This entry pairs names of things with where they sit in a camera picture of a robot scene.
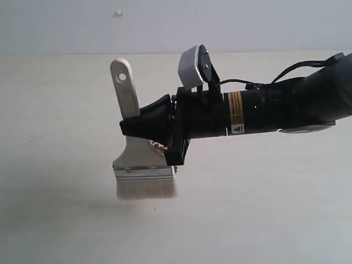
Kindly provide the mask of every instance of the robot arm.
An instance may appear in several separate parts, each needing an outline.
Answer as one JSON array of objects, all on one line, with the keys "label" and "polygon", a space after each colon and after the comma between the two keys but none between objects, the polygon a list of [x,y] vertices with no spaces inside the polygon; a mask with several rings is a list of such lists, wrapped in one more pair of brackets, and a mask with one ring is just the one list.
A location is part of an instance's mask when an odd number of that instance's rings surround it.
[{"label": "robot arm", "polygon": [[[278,81],[302,66],[322,69],[307,77]],[[120,122],[124,135],[167,146],[164,154],[169,166],[184,164],[191,139],[316,132],[352,115],[352,53],[299,62],[270,84],[258,84],[220,81],[205,46],[199,45],[181,55],[178,74],[183,86],[176,95],[164,95],[141,108],[139,116]],[[221,85],[232,81],[245,83],[245,90],[222,93]]]}]

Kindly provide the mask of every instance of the paintbrush bristles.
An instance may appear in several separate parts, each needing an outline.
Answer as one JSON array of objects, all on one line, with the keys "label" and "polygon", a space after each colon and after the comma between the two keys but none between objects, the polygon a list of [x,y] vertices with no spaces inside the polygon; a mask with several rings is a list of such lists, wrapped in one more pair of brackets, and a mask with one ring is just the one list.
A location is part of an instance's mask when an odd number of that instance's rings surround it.
[{"label": "paintbrush bristles", "polygon": [[174,198],[176,195],[174,179],[117,180],[117,197],[122,200]]}]

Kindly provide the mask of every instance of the white wall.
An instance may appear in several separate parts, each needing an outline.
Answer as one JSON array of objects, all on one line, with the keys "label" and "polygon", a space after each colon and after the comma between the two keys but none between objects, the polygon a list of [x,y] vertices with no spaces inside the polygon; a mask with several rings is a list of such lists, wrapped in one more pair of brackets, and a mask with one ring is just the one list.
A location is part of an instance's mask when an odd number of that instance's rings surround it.
[{"label": "white wall", "polygon": [[[211,57],[222,79],[267,82],[336,52]],[[179,54],[123,57],[141,106],[180,85]],[[0,57],[0,263],[352,263],[352,118],[316,134],[193,140],[176,199],[121,202],[113,59]]]},{"label": "white wall", "polygon": [[350,0],[3,0],[0,54],[346,49],[351,9]]}]

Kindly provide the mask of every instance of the white table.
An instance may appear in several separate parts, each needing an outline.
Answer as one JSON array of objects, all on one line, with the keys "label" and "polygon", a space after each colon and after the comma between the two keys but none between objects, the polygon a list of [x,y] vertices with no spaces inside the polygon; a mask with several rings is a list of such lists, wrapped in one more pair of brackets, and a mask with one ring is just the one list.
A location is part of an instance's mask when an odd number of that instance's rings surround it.
[{"label": "white table", "polygon": [[[337,52],[211,58],[221,79],[269,82]],[[179,54],[0,57],[0,263],[352,263],[352,118],[316,134],[193,140],[176,199],[121,202],[117,57],[142,106],[180,85]]]}]

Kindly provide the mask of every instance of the warning label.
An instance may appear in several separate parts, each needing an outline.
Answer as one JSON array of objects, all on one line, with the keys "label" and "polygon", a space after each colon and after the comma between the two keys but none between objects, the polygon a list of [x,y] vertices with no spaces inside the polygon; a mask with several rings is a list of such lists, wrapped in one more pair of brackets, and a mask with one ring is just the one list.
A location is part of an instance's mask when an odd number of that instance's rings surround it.
[{"label": "warning label", "polygon": [[244,133],[244,118],[241,92],[229,92],[228,99],[230,108],[231,133]]}]

